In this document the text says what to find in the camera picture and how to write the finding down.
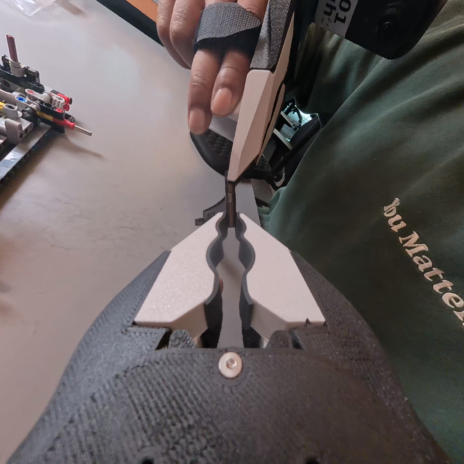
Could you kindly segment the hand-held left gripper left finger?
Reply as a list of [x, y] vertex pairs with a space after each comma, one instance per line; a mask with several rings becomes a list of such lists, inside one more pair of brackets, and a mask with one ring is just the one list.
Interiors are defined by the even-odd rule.
[[217, 265], [224, 257], [224, 213], [219, 212], [168, 253], [134, 323], [185, 330], [216, 348], [223, 310]]

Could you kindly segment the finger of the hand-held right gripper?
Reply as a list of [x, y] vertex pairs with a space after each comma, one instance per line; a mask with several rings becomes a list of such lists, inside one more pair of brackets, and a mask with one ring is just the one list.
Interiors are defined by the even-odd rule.
[[294, 15], [287, 30], [275, 71], [251, 70], [241, 101], [227, 180], [238, 181], [264, 151], [283, 102], [283, 84], [289, 65]]
[[272, 101], [274, 87], [274, 84], [251, 84], [254, 115], [250, 128], [250, 165], [256, 164], [261, 154], [263, 154], [281, 111], [285, 84], [280, 84], [275, 100]]

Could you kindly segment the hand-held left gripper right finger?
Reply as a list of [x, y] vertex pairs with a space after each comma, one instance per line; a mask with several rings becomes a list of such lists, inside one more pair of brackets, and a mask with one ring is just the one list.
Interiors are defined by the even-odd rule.
[[320, 327], [325, 318], [291, 251], [243, 213], [236, 238], [241, 278], [239, 314], [243, 345], [261, 348], [276, 331]]

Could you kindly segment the black curved lego panel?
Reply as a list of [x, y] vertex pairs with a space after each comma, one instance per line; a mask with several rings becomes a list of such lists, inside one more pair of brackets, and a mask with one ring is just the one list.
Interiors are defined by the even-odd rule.
[[[258, 207], [255, 200], [255, 194], [250, 180], [245, 180], [237, 184], [235, 188], [236, 193], [236, 210], [237, 212], [245, 214], [248, 218], [260, 225]], [[195, 218], [195, 226], [203, 225], [209, 219], [219, 212], [225, 211], [225, 197], [224, 195], [214, 202], [207, 204], [203, 210], [202, 216]]]

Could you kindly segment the lego car chassis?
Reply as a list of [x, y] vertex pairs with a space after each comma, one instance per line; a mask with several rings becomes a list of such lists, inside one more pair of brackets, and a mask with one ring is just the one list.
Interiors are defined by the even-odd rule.
[[52, 131], [77, 131], [92, 136], [69, 113], [73, 99], [44, 86], [37, 70], [22, 64], [15, 38], [6, 35], [8, 55], [0, 65], [0, 182], [36, 151]]

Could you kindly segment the person's right hand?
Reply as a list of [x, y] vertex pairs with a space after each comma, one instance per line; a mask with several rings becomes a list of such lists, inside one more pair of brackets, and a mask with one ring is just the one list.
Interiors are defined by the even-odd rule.
[[159, 38], [191, 70], [188, 126], [194, 134], [241, 100], [268, 1], [160, 0]]

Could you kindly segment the long background table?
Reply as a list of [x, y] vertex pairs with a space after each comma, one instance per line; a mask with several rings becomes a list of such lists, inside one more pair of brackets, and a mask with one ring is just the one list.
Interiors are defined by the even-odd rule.
[[162, 45], [155, 22], [158, 14], [156, 1], [99, 0], [98, 2], [156, 43]]

